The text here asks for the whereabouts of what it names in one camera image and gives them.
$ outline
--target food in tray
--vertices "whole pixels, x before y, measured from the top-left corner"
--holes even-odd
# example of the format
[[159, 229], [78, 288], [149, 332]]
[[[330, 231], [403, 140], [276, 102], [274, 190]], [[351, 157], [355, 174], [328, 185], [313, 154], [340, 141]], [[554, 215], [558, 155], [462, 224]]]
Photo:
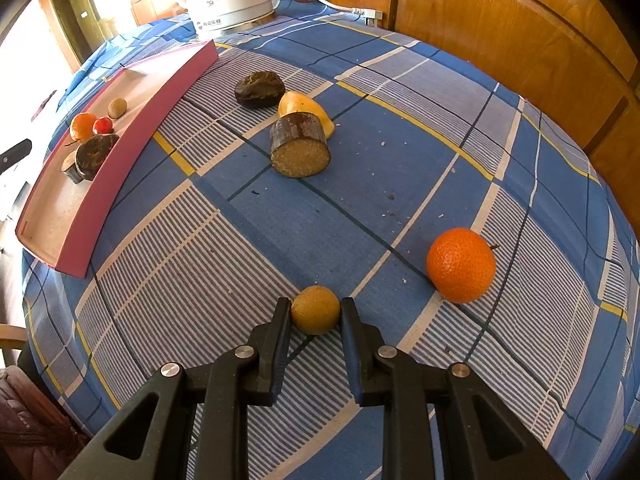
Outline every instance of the food in tray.
[[324, 136], [328, 139], [334, 133], [335, 126], [324, 109], [316, 103], [311, 97], [307, 97], [300, 92], [289, 91], [282, 96], [278, 105], [278, 115], [284, 117], [292, 112], [309, 112], [318, 116], [322, 123]]
[[340, 302], [325, 286], [308, 286], [291, 304], [293, 325], [308, 335], [329, 332], [339, 319]]
[[127, 111], [127, 100], [117, 97], [109, 103], [107, 114], [111, 119], [121, 118]]
[[320, 119], [309, 112], [294, 112], [271, 127], [271, 163], [291, 178], [320, 173], [331, 161]]
[[85, 180], [93, 180], [118, 140], [116, 134], [93, 136], [76, 150], [76, 168]]
[[113, 133], [113, 121], [108, 117], [100, 117], [94, 123], [94, 135]]
[[479, 234], [462, 227], [438, 236], [426, 263], [433, 285], [452, 303], [477, 300], [489, 290], [495, 276], [492, 248]]
[[264, 108], [277, 105], [286, 91], [278, 74], [263, 70], [242, 78], [234, 94], [238, 104], [246, 108]]
[[68, 176], [74, 184], [80, 184], [84, 179], [78, 173], [78, 168], [76, 168], [76, 151], [73, 150], [65, 157], [62, 162], [62, 173]]
[[76, 115], [69, 126], [69, 135], [74, 141], [85, 142], [94, 136], [94, 123], [97, 117], [88, 112]]

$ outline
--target cherry tomato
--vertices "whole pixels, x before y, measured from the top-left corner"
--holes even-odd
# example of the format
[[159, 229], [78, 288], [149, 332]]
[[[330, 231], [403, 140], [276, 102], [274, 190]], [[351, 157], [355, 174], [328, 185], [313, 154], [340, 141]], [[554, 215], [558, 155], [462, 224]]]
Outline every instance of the cherry tomato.
[[94, 134], [110, 134], [113, 131], [113, 121], [108, 117], [101, 117], [94, 123]]

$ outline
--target table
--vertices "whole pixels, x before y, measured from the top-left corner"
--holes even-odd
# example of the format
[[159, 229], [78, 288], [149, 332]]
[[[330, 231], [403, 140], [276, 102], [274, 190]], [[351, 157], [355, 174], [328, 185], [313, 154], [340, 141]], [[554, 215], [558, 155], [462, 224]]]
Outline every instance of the table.
[[[119, 59], [191, 41], [193, 25], [136, 34]], [[25, 254], [30, 343], [68, 413], [95, 433], [162, 364], [213, 361], [277, 297], [318, 283], [419, 361], [467, 361], [572, 479], [610, 470], [640, 414], [638, 243], [568, 135], [469, 63], [319, 4], [281, 0], [219, 51], [132, 168], [87, 277]], [[105, 55], [77, 76], [65, 120], [117, 68]], [[325, 171], [270, 167], [275, 108], [233, 97], [254, 70], [334, 120]], [[425, 278], [430, 244], [455, 226], [500, 244], [491, 289], [469, 304]], [[379, 478], [382, 410], [351, 399], [337, 331], [295, 333], [290, 351], [277, 406], [250, 410], [251, 477]]]

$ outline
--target yellow squash piece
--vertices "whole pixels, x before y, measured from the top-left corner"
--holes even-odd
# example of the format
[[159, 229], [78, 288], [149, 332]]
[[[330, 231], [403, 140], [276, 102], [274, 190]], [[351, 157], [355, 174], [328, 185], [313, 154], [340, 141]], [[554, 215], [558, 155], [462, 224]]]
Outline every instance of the yellow squash piece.
[[311, 97], [307, 97], [300, 92], [289, 91], [286, 92], [280, 99], [280, 105], [278, 106], [278, 116], [284, 117], [287, 114], [293, 112], [309, 112], [317, 116], [322, 123], [322, 129], [324, 130], [324, 138], [328, 139], [334, 133], [335, 126], [332, 123], [329, 116], [322, 109], [322, 107], [316, 103]]

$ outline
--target orange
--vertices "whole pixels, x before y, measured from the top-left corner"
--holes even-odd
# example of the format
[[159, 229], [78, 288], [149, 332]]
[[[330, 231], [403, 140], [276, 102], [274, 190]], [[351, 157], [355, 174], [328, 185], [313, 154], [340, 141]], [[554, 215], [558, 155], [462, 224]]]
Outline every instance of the orange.
[[477, 300], [495, 276], [495, 257], [479, 234], [457, 227], [438, 236], [427, 254], [427, 275], [453, 303]]
[[85, 142], [94, 136], [94, 123], [97, 117], [88, 112], [82, 112], [76, 115], [71, 121], [69, 134], [73, 140]]

